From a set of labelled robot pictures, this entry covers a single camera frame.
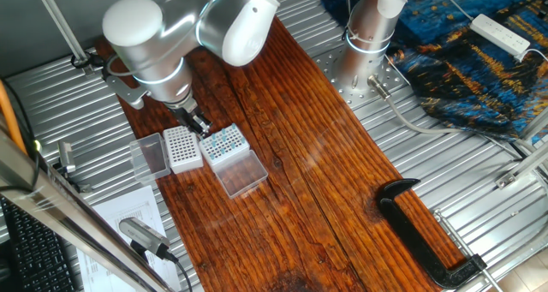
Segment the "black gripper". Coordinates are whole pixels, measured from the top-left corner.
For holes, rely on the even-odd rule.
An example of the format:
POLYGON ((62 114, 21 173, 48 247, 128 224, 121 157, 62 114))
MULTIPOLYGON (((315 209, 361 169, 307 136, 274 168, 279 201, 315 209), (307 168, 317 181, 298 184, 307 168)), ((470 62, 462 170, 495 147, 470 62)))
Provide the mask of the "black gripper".
POLYGON ((195 114, 198 104, 194 99, 179 104, 168 103, 166 106, 181 125, 188 126, 198 136, 205 137, 206 132, 210 131, 211 121, 202 113, 195 114))

